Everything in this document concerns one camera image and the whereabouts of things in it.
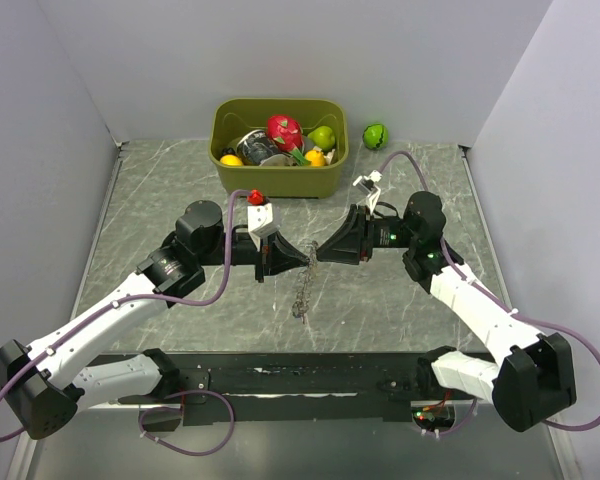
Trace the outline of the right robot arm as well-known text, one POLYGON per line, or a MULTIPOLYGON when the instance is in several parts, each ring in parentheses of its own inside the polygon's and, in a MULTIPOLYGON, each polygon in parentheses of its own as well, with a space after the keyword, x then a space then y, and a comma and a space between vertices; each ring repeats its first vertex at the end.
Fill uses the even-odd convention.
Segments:
POLYGON ((524 432, 575 403, 571 346, 488 298, 486 287, 444 240, 445 225, 441 199, 427 191, 413 194, 401 216, 375 216, 366 206, 351 205, 317 258, 357 265, 377 249, 402 250, 411 280, 456 314, 492 357, 485 361, 453 348, 434 350, 421 361, 419 391, 435 399, 453 389, 486 400, 510 428, 524 432))

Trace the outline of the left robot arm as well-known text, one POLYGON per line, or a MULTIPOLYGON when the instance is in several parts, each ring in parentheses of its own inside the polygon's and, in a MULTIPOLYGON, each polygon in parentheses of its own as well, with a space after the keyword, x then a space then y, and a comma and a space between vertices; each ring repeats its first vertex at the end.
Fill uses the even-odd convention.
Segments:
POLYGON ((89 364, 126 331, 189 299, 205 281, 204 269, 251 266, 257 281, 305 267, 308 257, 279 232, 270 202, 250 205, 247 223, 235 226, 232 211, 212 201, 190 204, 161 246, 80 316, 25 345, 0 348, 0 399, 34 440, 63 428, 77 413, 119 397, 171 399, 178 370, 160 350, 147 350, 120 364, 89 370, 89 364))

